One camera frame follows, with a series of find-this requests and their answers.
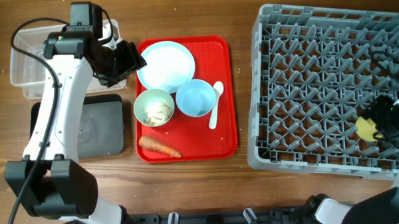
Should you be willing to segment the yellow plastic cup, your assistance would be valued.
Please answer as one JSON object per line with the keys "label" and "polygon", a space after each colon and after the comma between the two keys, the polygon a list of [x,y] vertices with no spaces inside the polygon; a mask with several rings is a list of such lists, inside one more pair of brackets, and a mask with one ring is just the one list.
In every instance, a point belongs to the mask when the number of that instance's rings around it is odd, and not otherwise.
{"label": "yellow plastic cup", "polygon": [[365,120],[362,117],[359,117],[356,121],[356,133],[367,142],[375,142],[383,138],[382,134],[379,134],[376,129],[376,122],[371,119]]}

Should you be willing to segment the light blue bowl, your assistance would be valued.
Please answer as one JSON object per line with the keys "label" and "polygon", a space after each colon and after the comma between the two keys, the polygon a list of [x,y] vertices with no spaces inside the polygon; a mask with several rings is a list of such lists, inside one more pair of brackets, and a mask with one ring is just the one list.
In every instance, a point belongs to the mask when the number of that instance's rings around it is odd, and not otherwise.
{"label": "light blue bowl", "polygon": [[185,115],[199,118],[211,112],[216,95],[213,86],[201,79],[193,79],[181,85],[176,92],[176,104]]}

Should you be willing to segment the white plastic spoon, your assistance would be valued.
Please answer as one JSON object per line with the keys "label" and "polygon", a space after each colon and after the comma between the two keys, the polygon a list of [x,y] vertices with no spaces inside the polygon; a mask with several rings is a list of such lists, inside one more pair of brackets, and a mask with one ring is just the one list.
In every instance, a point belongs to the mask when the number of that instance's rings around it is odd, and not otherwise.
{"label": "white plastic spoon", "polygon": [[211,111],[211,115],[209,118],[209,128],[211,130],[216,129],[217,126],[217,114],[218,114],[218,106],[219,106],[219,97],[222,95],[224,91],[224,85],[222,81],[218,80],[214,85],[213,89],[215,92],[215,104]]}

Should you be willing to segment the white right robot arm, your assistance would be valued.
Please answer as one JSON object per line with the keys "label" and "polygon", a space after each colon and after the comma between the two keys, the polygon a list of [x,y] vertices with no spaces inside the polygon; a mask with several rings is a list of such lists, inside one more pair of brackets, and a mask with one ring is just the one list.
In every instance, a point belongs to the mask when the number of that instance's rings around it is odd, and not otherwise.
{"label": "white right robot arm", "polygon": [[[356,121],[357,135],[369,142],[399,141],[399,98],[379,96]],[[324,197],[316,206],[320,224],[399,224],[399,165],[390,189],[348,206]]]}

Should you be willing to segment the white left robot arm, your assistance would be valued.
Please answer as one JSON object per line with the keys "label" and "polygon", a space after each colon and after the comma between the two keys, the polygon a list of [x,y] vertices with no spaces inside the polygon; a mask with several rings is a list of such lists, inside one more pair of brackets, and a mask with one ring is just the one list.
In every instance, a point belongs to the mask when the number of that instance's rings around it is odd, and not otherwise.
{"label": "white left robot arm", "polygon": [[9,161],[5,180],[16,195],[13,210],[64,224],[135,224],[126,208],[98,194],[95,177],[78,161],[84,97],[96,78],[111,87],[146,66],[136,45],[108,47],[102,21],[108,13],[89,1],[74,2],[70,19],[43,43],[38,61],[47,69],[35,128],[19,161]]}

